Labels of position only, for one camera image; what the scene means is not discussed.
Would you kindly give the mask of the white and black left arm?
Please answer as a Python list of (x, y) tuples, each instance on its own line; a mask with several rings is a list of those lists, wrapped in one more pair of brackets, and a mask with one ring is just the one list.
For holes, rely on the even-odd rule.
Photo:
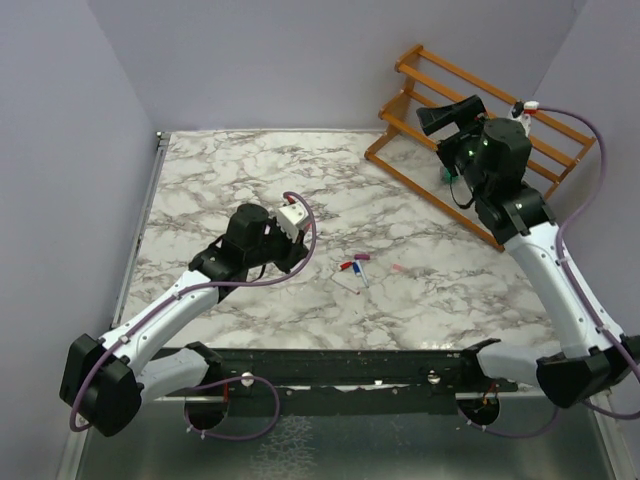
[(206, 395), (233, 381), (253, 384), (249, 373), (230, 376), (223, 358), (200, 342), (166, 357), (158, 354), (187, 324), (249, 280), (255, 268), (274, 265), (288, 280), (305, 268), (317, 238), (310, 206), (292, 192), (274, 213), (240, 205), (226, 232), (197, 253), (187, 270), (158, 299), (123, 325), (97, 338), (83, 334), (68, 350), (59, 396), (71, 408), (69, 426), (94, 428), (105, 437), (122, 431), (141, 407), (180, 390)]

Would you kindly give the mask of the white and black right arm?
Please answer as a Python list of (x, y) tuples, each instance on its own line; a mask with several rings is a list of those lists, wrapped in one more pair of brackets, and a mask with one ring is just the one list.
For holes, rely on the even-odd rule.
[(508, 116), (492, 118), (478, 96), (442, 107), (420, 107), (425, 135), (449, 125), (457, 130), (436, 144), (452, 177), (464, 179), (474, 208), (525, 273), (549, 316), (559, 353), (492, 340), (459, 367), (461, 383), (481, 391), (495, 378), (540, 388), (557, 407), (569, 408), (639, 372), (639, 338), (626, 334), (597, 300), (569, 253), (566, 226), (543, 195), (524, 180), (533, 149), (530, 134), (536, 101), (519, 101)]

